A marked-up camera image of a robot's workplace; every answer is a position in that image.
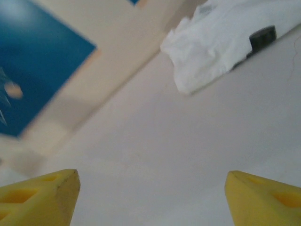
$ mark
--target black object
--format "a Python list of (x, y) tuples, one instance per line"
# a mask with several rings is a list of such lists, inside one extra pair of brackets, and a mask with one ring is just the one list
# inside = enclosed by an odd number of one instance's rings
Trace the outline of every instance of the black object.
[(269, 44), (275, 41), (277, 38), (275, 26), (263, 28), (250, 36), (250, 42), (252, 45), (252, 52), (246, 57), (249, 58), (251, 55), (259, 52), (266, 48)]

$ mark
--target blue picture frame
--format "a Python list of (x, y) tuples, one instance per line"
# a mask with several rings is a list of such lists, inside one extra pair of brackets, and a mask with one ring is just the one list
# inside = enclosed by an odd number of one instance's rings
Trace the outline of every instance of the blue picture frame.
[(20, 136), (95, 48), (31, 1), (0, 0), (0, 133)]

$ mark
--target white wall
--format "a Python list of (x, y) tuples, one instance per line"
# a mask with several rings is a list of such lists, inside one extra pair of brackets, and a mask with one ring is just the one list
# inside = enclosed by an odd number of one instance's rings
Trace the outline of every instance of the white wall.
[(36, 174), (79, 170), (73, 226), (232, 225), (229, 170), (301, 186), (300, 36), (191, 97), (159, 54)]

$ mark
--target white fabric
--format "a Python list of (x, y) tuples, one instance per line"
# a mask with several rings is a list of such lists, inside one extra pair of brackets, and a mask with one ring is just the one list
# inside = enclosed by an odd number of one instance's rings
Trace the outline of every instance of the white fabric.
[(277, 38), (301, 23), (301, 0), (209, 0), (172, 30), (161, 51), (174, 64), (180, 92), (204, 87), (252, 51), (249, 37), (275, 26)]

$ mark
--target yellow triangular bracket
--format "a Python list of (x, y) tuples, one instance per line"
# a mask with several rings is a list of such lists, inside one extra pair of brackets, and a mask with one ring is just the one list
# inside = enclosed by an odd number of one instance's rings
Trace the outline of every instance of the yellow triangular bracket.
[(0, 226), (69, 226), (79, 188), (75, 169), (0, 187)]
[(235, 226), (301, 226), (301, 188), (240, 171), (225, 193)]

